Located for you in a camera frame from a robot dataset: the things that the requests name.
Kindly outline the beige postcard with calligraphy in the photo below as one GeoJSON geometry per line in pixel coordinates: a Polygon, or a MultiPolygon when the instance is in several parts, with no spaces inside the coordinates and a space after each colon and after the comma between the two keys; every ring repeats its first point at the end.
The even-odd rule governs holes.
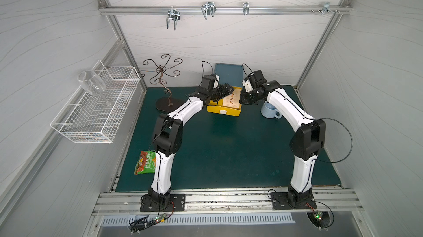
{"type": "Polygon", "coordinates": [[[223,99],[222,106],[232,109],[239,109],[240,104],[240,93],[232,93],[223,99]]]}

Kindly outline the teal drawer cabinet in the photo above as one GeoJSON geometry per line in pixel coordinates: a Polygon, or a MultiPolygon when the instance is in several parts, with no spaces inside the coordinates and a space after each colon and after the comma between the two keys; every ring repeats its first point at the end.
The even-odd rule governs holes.
{"type": "Polygon", "coordinates": [[[242,87],[244,73],[241,65],[217,63],[215,74],[219,76],[219,84],[227,83],[232,87],[242,87]]]}

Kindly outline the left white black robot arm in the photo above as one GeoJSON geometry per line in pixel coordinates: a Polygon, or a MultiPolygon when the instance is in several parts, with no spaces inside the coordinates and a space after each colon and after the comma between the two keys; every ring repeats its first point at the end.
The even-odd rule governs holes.
{"type": "Polygon", "coordinates": [[[153,202],[166,206],[170,199],[171,170],[176,153],[182,145],[183,127],[196,113],[211,101],[231,95],[235,88],[229,84],[212,84],[210,87],[198,87],[188,96],[186,102],[168,114],[157,118],[152,144],[156,155],[156,166],[152,185],[148,195],[153,202]]]}

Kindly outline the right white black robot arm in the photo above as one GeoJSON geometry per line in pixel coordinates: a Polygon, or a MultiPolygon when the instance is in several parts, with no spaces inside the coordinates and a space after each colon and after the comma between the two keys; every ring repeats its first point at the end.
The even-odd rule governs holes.
{"type": "Polygon", "coordinates": [[[325,143],[326,123],[306,113],[276,81],[252,84],[244,79],[240,103],[252,105],[260,100],[273,105],[295,132],[290,142],[290,149],[294,153],[294,170],[287,202],[292,207],[300,208],[312,197],[312,174],[318,152],[325,143]]]}

